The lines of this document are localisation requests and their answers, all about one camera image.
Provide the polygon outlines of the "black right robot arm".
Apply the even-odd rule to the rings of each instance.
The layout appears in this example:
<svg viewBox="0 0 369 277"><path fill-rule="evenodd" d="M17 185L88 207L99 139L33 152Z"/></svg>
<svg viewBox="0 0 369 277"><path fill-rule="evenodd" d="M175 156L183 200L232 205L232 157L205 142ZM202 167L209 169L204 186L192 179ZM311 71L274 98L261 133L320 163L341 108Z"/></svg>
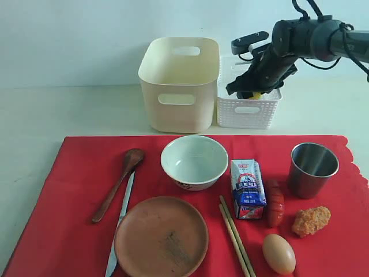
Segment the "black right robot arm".
<svg viewBox="0 0 369 277"><path fill-rule="evenodd" d="M250 51L253 58L247 71L227 84L229 95L249 99L255 92L265 94L282 87L284 80L297 71L298 59L330 62L345 57L368 72L364 66L368 62L368 32L356 31L331 16L280 20L271 34L261 31L233 40L232 53L245 54L252 44L267 38L270 43Z"/></svg>

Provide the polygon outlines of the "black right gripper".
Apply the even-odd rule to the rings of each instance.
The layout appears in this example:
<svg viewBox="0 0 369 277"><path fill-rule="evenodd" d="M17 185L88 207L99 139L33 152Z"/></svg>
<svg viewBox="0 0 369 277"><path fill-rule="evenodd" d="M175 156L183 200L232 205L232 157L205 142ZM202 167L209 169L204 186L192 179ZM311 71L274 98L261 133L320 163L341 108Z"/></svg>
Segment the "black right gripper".
<svg viewBox="0 0 369 277"><path fill-rule="evenodd" d="M280 57L270 43L253 49L251 54L253 61L247 73L226 85L227 94L236 93L238 99L249 100L253 92L259 92L262 95L260 100L278 99L277 87L291 72L297 71L295 62L298 57L289 54Z"/></svg>

